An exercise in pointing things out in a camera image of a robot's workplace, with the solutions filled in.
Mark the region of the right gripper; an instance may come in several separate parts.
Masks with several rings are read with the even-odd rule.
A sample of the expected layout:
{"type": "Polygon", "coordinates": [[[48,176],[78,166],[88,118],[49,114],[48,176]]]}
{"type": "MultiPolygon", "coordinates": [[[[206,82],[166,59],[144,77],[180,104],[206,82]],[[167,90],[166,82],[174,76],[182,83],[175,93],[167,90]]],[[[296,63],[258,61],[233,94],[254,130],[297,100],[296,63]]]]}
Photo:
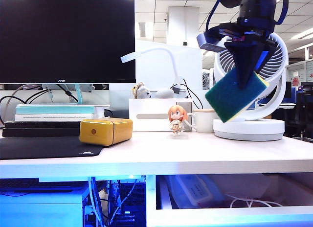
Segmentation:
{"type": "Polygon", "coordinates": [[[219,24],[219,48],[233,55],[239,88],[244,89],[253,71],[259,73],[276,51],[270,39],[279,22],[273,18],[239,17],[236,22],[219,24]]]}

